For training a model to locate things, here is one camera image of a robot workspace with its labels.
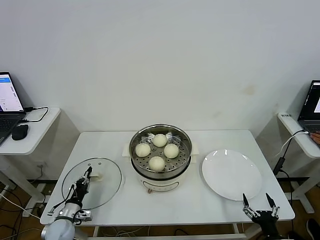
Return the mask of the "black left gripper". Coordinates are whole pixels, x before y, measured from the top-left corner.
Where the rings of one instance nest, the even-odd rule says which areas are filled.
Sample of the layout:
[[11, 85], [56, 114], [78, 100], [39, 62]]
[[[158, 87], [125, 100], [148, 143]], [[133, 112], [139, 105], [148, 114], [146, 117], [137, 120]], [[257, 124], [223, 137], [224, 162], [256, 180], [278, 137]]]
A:
[[76, 181], [75, 198], [77, 200], [83, 200], [88, 193], [92, 170], [93, 168], [90, 166], [84, 173], [84, 176]]

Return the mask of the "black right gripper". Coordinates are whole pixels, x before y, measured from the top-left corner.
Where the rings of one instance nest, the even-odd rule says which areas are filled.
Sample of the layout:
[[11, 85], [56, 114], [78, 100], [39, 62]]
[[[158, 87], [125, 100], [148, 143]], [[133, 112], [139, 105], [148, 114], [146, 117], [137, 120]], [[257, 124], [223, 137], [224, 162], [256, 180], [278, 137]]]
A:
[[253, 210], [250, 207], [249, 201], [245, 195], [242, 194], [243, 198], [243, 209], [242, 211], [256, 224], [258, 224], [264, 235], [278, 235], [279, 232], [276, 227], [278, 221], [278, 212], [280, 207], [275, 204], [275, 201], [271, 196], [266, 193], [266, 198], [271, 208], [270, 210]]

